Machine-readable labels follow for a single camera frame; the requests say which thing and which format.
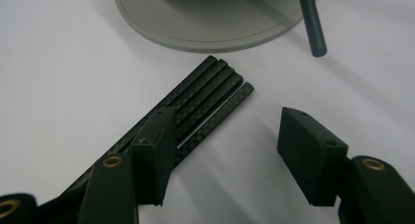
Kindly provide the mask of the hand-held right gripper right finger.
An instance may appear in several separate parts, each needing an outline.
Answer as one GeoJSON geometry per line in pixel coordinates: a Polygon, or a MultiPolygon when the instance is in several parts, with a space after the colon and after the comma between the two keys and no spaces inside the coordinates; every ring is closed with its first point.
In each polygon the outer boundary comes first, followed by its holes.
{"type": "Polygon", "coordinates": [[[310,114],[282,108],[277,151],[311,205],[335,204],[347,149],[310,114]]]}

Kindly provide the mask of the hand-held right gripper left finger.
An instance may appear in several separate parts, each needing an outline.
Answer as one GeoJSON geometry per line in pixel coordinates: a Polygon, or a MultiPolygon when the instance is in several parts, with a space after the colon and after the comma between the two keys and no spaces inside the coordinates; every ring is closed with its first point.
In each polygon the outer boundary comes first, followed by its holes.
{"type": "Polygon", "coordinates": [[[162,205],[177,152],[175,107],[156,110],[130,146],[137,203],[162,205]]]}

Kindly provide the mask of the black carbon fibre chopstick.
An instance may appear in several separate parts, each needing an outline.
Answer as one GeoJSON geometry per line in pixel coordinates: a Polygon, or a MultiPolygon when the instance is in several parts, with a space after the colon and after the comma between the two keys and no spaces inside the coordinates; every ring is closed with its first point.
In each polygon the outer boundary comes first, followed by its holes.
{"type": "Polygon", "coordinates": [[[254,90],[249,83],[243,84],[182,146],[178,149],[173,167],[178,166],[204,139],[254,90]]]}

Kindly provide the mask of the row of black sticks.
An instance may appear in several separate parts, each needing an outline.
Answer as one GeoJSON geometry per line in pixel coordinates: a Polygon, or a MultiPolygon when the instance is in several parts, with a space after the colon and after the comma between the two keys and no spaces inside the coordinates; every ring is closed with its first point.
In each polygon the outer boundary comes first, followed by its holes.
{"type": "Polygon", "coordinates": [[[208,56],[154,108],[140,119],[106,152],[126,153],[147,120],[158,110],[175,107],[177,143],[182,144],[196,128],[219,109],[243,84],[244,78],[223,60],[208,56]]]}

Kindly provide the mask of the black-handled spoon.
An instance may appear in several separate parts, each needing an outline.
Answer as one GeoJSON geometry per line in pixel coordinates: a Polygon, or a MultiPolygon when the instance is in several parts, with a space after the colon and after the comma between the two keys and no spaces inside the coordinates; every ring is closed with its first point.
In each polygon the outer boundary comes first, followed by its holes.
{"type": "Polygon", "coordinates": [[[311,54],[316,58],[323,57],[327,54],[328,49],[315,0],[300,0],[300,7],[311,54]]]}

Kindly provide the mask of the grey round plate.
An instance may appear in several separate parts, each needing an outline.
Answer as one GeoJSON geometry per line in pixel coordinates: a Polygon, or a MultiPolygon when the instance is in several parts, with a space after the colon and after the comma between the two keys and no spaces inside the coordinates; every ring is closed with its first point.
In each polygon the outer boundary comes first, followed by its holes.
{"type": "Polygon", "coordinates": [[[275,39],[304,22],[300,0],[115,0],[125,21],[172,49],[222,53],[275,39]]]}

